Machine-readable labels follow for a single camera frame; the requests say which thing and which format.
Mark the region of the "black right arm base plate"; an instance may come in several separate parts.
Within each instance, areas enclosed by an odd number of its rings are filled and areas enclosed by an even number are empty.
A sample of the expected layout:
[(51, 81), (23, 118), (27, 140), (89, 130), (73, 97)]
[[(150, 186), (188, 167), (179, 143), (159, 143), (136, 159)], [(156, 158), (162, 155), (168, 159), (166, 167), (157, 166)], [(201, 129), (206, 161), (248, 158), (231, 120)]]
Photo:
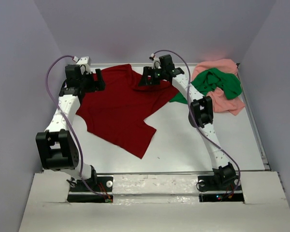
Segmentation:
[(200, 175), (196, 183), (199, 201), (201, 203), (244, 202), (241, 184), (234, 190), (237, 182), (238, 177), (222, 185), (215, 183), (211, 175)]

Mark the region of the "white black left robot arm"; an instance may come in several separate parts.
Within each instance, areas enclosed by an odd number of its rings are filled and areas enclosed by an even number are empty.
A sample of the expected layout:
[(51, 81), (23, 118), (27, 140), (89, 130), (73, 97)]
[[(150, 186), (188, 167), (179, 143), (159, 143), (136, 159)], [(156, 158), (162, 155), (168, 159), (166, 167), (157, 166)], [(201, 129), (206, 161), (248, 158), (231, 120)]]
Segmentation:
[(36, 144), (45, 170), (65, 172), (92, 191), (97, 186), (96, 170), (84, 163), (72, 124), (85, 94), (104, 90), (105, 82), (100, 69), (92, 72), (85, 64), (67, 65), (65, 74), (56, 111), (45, 131), (37, 133)]

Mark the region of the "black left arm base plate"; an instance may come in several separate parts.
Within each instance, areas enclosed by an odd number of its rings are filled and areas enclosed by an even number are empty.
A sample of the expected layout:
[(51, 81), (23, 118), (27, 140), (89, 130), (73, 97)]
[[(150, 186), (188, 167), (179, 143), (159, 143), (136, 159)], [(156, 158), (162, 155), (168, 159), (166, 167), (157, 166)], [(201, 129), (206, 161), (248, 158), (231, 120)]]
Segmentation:
[(69, 183), (67, 201), (69, 203), (112, 203), (113, 202), (113, 184), (114, 177), (111, 175), (99, 175), (97, 183), (93, 180), (85, 180), (87, 186), (82, 180), (70, 178), (66, 180)]

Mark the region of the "red t-shirt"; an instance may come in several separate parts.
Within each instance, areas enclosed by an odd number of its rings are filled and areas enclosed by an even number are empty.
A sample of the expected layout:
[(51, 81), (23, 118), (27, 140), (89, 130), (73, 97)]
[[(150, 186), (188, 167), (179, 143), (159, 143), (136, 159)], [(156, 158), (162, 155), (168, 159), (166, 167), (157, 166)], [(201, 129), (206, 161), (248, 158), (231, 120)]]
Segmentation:
[(77, 115), (87, 131), (142, 159), (156, 132), (145, 119), (171, 100), (178, 90), (169, 82), (139, 86), (141, 75), (130, 64), (102, 70), (105, 89), (85, 94)]

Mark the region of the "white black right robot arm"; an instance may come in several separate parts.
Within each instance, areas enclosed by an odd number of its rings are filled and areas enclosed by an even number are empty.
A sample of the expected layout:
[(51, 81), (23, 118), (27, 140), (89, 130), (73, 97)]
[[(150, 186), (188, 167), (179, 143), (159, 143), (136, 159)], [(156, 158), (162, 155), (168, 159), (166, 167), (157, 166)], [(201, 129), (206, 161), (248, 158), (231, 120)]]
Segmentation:
[(191, 73), (185, 75), (181, 68), (175, 67), (171, 55), (157, 57), (154, 53), (150, 58), (152, 65), (143, 68), (139, 86), (160, 85), (168, 81), (181, 93), (188, 103), (190, 124), (202, 136), (211, 159), (214, 174), (209, 182), (217, 189), (225, 189), (234, 183), (236, 171), (230, 156), (220, 146), (213, 125), (214, 113), (212, 99), (203, 96), (191, 83)]

